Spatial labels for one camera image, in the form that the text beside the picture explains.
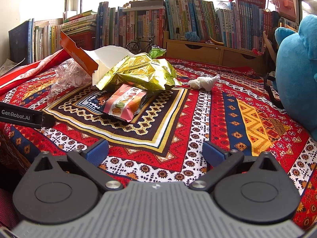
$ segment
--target gray gripper base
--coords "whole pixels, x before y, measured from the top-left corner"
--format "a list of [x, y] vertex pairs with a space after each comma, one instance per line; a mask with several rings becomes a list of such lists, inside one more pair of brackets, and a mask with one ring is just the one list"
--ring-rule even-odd
[[19, 238], [298, 238], [304, 232], [291, 220], [270, 226], [239, 222], [220, 211], [207, 192], [183, 182], [131, 181], [123, 190], [104, 193], [91, 212], [73, 222], [22, 221], [13, 233]]

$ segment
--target macaron package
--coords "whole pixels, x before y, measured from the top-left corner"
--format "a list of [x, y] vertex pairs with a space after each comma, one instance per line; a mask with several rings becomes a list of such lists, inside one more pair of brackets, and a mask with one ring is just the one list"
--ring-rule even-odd
[[131, 122], [146, 99], [146, 91], [123, 84], [104, 104], [103, 112]]

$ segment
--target stuffed animal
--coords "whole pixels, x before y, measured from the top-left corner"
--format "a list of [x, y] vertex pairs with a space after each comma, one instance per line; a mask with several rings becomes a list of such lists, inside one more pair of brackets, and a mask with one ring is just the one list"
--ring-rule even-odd
[[317, 16], [306, 16], [298, 33], [277, 28], [276, 82], [286, 112], [317, 140]]

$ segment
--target crumpled tissue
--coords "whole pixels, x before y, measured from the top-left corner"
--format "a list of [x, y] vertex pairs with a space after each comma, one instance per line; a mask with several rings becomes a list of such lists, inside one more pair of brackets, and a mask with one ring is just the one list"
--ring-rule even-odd
[[193, 89], [204, 88], [206, 91], [211, 91], [212, 87], [219, 79], [219, 74], [217, 74], [215, 77], [198, 77], [195, 80], [190, 80], [188, 85]]

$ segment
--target wooden drawer unit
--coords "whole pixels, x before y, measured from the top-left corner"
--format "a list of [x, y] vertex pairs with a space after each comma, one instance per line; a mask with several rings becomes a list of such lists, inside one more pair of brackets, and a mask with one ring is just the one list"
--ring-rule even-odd
[[167, 31], [164, 32], [163, 48], [166, 49], [166, 57], [225, 67], [248, 66], [256, 73], [266, 72], [262, 57], [253, 53], [206, 43], [170, 40]]
[[166, 56], [219, 65], [220, 49], [201, 45], [167, 42]]

